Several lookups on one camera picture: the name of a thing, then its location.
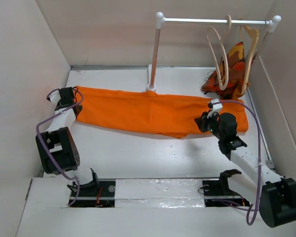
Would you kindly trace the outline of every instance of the metal rod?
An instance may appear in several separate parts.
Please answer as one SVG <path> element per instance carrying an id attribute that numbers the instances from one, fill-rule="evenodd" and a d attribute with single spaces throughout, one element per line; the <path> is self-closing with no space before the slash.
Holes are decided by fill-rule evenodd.
<path id="1" fill-rule="evenodd" d="M 166 23 L 198 23 L 198 24 L 215 24 L 227 25 L 227 20 L 214 19 L 184 19 L 184 18 L 164 18 Z M 271 21 L 245 21 L 245 20 L 231 20 L 231 24 L 235 26 L 269 26 Z"/>
<path id="2" fill-rule="evenodd" d="M 152 67 L 151 67 L 151 77 L 149 88 L 150 90 L 154 90 L 154 78 L 156 75 L 156 67 L 157 67 L 157 59 L 158 59 L 158 48 L 159 48 L 159 39 L 160 39 L 160 30 L 156 29 L 155 37 L 154 37 L 154 47 L 153 47 L 153 56 L 152 56 Z"/>
<path id="3" fill-rule="evenodd" d="M 256 53 L 254 54 L 253 58 L 252 58 L 252 63 L 251 65 L 253 65 L 253 63 L 255 62 L 256 58 L 258 58 L 263 50 L 263 48 L 265 47 L 268 39 L 270 38 L 272 32 L 267 31 L 263 37 L 263 39 L 261 40 L 261 43 L 259 44 Z"/>

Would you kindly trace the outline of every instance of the white wall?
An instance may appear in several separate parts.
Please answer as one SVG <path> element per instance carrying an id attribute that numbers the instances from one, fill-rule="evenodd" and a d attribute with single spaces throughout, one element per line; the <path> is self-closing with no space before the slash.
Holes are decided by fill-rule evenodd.
<path id="1" fill-rule="evenodd" d="M 15 236 L 40 160 L 35 125 L 70 67 L 34 0 L 0 0 L 0 237 Z"/>
<path id="2" fill-rule="evenodd" d="M 151 64 L 155 15 L 264 20 L 273 0 L 37 0 L 70 65 Z M 208 25 L 165 24 L 159 65 L 213 66 Z M 236 44 L 233 27 L 226 47 Z"/>
<path id="3" fill-rule="evenodd" d="M 296 0 L 279 0 L 278 25 L 252 71 L 250 91 L 276 169 L 296 180 Z"/>

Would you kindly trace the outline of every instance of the orange cloth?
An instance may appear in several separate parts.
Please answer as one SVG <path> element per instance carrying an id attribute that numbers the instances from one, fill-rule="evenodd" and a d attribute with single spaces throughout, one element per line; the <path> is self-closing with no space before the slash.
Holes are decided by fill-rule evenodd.
<path id="1" fill-rule="evenodd" d="M 77 121 L 118 130 L 162 134 L 182 138 L 201 134 L 194 119 L 208 111 L 211 99 L 196 96 L 158 95 L 120 90 L 78 87 L 83 94 L 82 111 Z M 221 113 L 236 116 L 238 132 L 248 130 L 244 107 L 224 104 Z"/>

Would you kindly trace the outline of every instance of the silver horizontal bar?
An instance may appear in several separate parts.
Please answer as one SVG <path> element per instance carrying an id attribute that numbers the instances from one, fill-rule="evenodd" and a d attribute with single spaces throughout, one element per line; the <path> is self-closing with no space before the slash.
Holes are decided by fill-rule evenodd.
<path id="1" fill-rule="evenodd" d="M 166 23 L 196 23 L 196 24 L 213 24 L 213 25 L 227 25 L 227 20 L 214 19 L 185 19 L 185 18 L 164 18 Z M 244 21 L 231 20 L 231 24 L 235 26 L 269 26 L 271 21 Z"/>

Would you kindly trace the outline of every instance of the white floor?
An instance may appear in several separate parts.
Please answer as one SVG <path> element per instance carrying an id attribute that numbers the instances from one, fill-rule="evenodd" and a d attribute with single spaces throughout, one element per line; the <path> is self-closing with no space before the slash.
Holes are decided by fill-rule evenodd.
<path id="1" fill-rule="evenodd" d="M 200 86 L 211 70 L 158 68 L 157 93 L 204 97 Z M 142 92 L 147 83 L 147 69 L 94 70 L 71 71 L 67 86 Z M 251 107 L 248 95 L 242 100 Z M 257 155 L 257 128 L 251 115 L 247 113 L 247 116 L 249 130 L 241 134 L 241 138 Z M 89 168 L 93 168 L 99 178 L 119 179 L 218 177 L 224 170 L 238 168 L 220 153 L 217 138 L 210 135 L 174 139 L 78 122 L 72 126 L 71 133 L 81 158 L 79 177 L 90 176 Z M 262 158 L 267 159 L 264 145 Z M 258 215 L 254 225 L 249 227 L 246 212 L 230 207 L 69 208 L 68 181 L 63 177 L 49 177 L 34 179 L 17 237 L 296 236 L 296 222 L 271 229 Z"/>

